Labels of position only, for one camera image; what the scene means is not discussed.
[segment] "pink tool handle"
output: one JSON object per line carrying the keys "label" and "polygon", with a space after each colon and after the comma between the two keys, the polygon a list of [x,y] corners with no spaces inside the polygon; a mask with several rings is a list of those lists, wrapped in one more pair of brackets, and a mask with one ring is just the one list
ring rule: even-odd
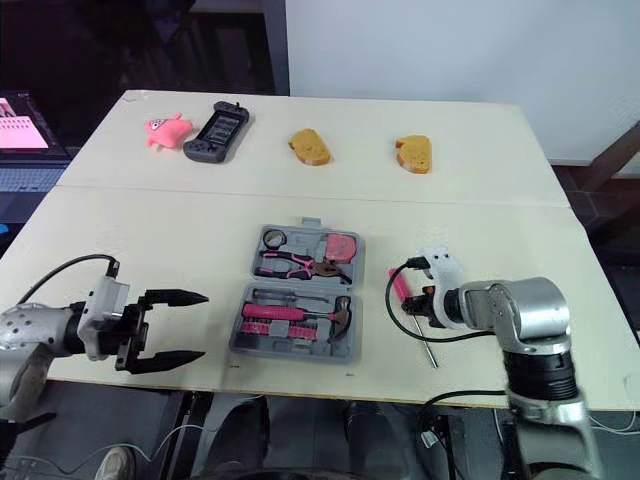
{"label": "pink tool handle", "polygon": [[[390,269],[387,272],[387,276],[391,278],[391,275],[393,275],[394,272],[395,269]],[[404,302],[407,297],[411,296],[411,291],[409,291],[409,287],[407,287],[407,283],[404,281],[402,274],[398,275],[393,281],[393,291],[396,293],[396,297],[398,297],[400,303]]]}
{"label": "pink tool handle", "polygon": [[306,327],[289,327],[289,336],[295,338],[304,338],[305,340],[315,340],[315,328]]}
{"label": "pink tool handle", "polygon": [[[269,335],[269,325],[266,323],[258,322],[242,322],[240,328],[242,333],[252,333],[254,335]],[[308,327],[289,327],[289,337],[304,338],[305,340],[315,340],[316,330],[315,328]]]}
{"label": "pink tool handle", "polygon": [[269,325],[258,322],[242,322],[240,329],[243,333],[253,333],[255,335],[269,335]]}
{"label": "pink tool handle", "polygon": [[242,316],[249,318],[271,318],[274,320],[297,321],[304,320],[304,310],[294,307],[278,307],[247,303],[242,309]]}

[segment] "laptop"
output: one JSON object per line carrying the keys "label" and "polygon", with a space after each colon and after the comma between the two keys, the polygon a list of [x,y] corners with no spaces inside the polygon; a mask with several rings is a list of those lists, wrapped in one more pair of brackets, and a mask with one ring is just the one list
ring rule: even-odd
{"label": "laptop", "polygon": [[47,143],[47,148],[0,149],[0,223],[26,223],[71,160],[28,92],[1,91],[0,96],[11,113],[30,117]]}
{"label": "laptop", "polygon": [[29,159],[9,163],[0,154],[0,223],[26,223],[68,164]]}

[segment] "toy bread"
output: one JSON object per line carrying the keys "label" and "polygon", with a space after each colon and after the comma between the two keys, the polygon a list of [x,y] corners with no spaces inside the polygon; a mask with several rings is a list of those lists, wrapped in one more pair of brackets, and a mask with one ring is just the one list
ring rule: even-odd
{"label": "toy bread", "polygon": [[289,146],[293,149],[300,160],[305,165],[317,167],[324,165],[331,160],[331,154],[327,146],[320,138],[320,135],[311,128],[305,128],[297,132],[289,141]]}
{"label": "toy bread", "polygon": [[396,140],[398,163],[411,173],[431,170],[431,142],[424,135],[409,135]]}

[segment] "metal rod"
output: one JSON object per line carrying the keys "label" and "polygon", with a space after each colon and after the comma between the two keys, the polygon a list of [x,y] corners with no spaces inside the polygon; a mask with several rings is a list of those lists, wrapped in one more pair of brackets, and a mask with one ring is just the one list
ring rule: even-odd
{"label": "metal rod", "polygon": [[[415,315],[413,315],[413,321],[416,324],[416,328],[418,329],[418,333],[420,333],[420,335],[422,335],[424,337],[424,333],[422,333],[422,328],[420,328],[420,323],[418,322],[418,319],[416,318]],[[433,366],[433,368],[438,368],[438,362],[436,361],[436,357],[433,355],[433,352],[431,351],[431,347],[429,347],[429,344],[425,341],[423,341],[422,343],[424,343],[424,349],[427,351],[427,355],[429,356],[429,360],[431,360],[431,365]]]}

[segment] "pink screwdriver handle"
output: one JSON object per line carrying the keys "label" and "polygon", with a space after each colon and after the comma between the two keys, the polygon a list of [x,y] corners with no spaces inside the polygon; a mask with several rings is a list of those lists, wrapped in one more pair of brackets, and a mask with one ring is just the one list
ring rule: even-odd
{"label": "pink screwdriver handle", "polygon": [[274,305],[256,305],[247,303],[242,309],[242,316],[249,318],[271,318],[274,320],[304,320],[304,310],[294,307],[278,307]]}
{"label": "pink screwdriver handle", "polygon": [[[387,272],[387,276],[391,278],[391,275],[394,273],[395,269],[392,268]],[[404,302],[407,297],[411,296],[411,291],[409,290],[409,287],[407,287],[407,283],[404,281],[402,274],[398,275],[394,280],[393,291],[395,292],[396,297],[398,297],[400,303]]]}

